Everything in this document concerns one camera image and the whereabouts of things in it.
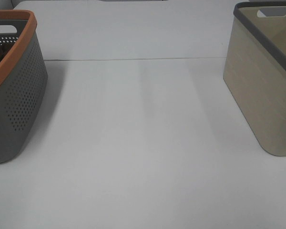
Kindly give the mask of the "beige basket grey rim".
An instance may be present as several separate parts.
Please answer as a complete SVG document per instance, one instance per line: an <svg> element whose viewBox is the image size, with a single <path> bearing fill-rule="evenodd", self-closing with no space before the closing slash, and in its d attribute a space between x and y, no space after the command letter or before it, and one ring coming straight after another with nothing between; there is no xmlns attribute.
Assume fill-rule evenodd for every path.
<svg viewBox="0 0 286 229"><path fill-rule="evenodd" d="M286 156L286 1L240 2L223 79L260 146Z"/></svg>

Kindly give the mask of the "grey perforated basket orange rim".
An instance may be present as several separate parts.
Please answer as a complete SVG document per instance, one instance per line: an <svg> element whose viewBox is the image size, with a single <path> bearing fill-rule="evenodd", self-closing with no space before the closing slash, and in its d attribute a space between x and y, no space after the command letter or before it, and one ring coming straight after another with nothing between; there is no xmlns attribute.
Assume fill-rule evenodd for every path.
<svg viewBox="0 0 286 229"><path fill-rule="evenodd" d="M0 62L0 164L21 152L48 80L34 13L0 10L0 26L7 25L16 32L0 32L0 45L11 45Z"/></svg>

